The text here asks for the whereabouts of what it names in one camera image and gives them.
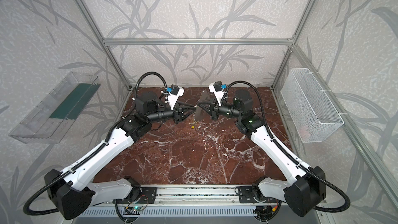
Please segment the silver metal key holder plate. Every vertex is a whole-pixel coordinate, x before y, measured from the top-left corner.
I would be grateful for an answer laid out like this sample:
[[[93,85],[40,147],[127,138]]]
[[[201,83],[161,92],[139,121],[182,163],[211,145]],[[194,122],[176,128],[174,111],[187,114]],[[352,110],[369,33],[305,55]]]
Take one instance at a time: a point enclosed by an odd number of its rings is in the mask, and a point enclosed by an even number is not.
[[[197,110],[195,112],[195,117],[194,117],[195,122],[202,121],[205,115],[207,114],[206,109],[208,108],[207,104],[208,100],[210,100],[210,94],[207,90],[203,90],[197,102]]]

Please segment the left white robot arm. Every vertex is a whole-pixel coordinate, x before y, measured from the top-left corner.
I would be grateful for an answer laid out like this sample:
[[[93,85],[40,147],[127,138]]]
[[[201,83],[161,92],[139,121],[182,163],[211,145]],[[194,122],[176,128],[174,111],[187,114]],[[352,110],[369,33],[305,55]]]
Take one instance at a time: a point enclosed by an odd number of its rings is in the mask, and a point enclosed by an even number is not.
[[[152,92],[135,98],[136,112],[127,115],[110,129],[107,138],[72,165],[62,171],[52,170],[45,182],[57,180],[48,188],[48,196],[66,220],[82,214],[88,207],[107,201],[128,199],[138,201],[141,186],[131,177],[107,183],[93,183],[92,178],[122,151],[132,146],[152,129],[155,122],[173,120],[179,123],[194,113],[195,107],[178,103],[184,89],[171,86],[162,102]]]

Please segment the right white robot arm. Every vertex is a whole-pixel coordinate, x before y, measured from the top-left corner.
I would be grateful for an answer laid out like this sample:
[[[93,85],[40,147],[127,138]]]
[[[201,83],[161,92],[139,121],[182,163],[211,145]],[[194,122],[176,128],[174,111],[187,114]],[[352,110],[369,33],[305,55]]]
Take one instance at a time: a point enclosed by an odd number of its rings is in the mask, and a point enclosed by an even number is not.
[[[238,130],[259,146],[285,177],[285,180],[263,177],[256,181],[252,186],[255,200],[264,202],[274,198],[285,202],[300,217],[316,209],[326,195],[324,171],[311,168],[276,137],[265,120],[254,112],[248,90],[237,90],[232,103],[227,103],[226,98],[227,92],[223,89],[203,91],[197,106],[212,120],[220,116],[235,119]]]

